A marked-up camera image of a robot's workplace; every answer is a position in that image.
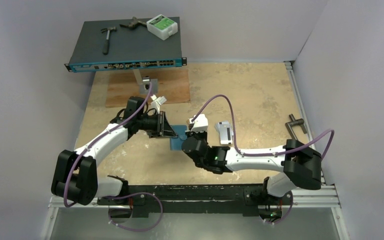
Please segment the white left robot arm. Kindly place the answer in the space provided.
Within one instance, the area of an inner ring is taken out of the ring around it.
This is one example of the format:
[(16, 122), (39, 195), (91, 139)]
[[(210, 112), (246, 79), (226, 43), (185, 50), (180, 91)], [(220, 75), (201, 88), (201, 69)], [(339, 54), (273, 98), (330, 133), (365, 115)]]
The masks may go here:
[(110, 198), (118, 205), (129, 199), (128, 181), (115, 176), (98, 176), (98, 166), (118, 146), (138, 131), (150, 138), (178, 135), (169, 124), (166, 113), (160, 110), (164, 96), (145, 98), (131, 96), (107, 127), (93, 140), (76, 150), (63, 150), (57, 157), (51, 183), (51, 193), (63, 198), (67, 207), (88, 205), (94, 198)]

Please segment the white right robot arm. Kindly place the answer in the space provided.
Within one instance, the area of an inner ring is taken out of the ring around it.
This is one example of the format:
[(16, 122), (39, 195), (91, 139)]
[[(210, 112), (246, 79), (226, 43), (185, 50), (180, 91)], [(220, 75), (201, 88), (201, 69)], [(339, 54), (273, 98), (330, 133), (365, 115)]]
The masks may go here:
[(264, 181), (260, 196), (268, 204), (296, 188), (319, 190), (322, 186), (322, 154), (295, 139), (271, 148), (235, 149), (210, 146), (204, 133), (187, 137), (181, 150), (196, 167), (213, 174), (242, 170), (267, 170), (277, 174)]

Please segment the blue leather card holder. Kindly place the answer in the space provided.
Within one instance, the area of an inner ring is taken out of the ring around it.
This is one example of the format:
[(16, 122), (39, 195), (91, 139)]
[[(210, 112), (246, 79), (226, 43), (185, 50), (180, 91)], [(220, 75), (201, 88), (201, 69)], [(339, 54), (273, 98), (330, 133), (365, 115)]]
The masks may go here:
[(188, 127), (186, 125), (173, 125), (173, 130), (176, 133), (175, 137), (171, 137), (169, 140), (169, 146), (171, 151), (181, 151), (182, 144), (187, 139), (186, 131)]

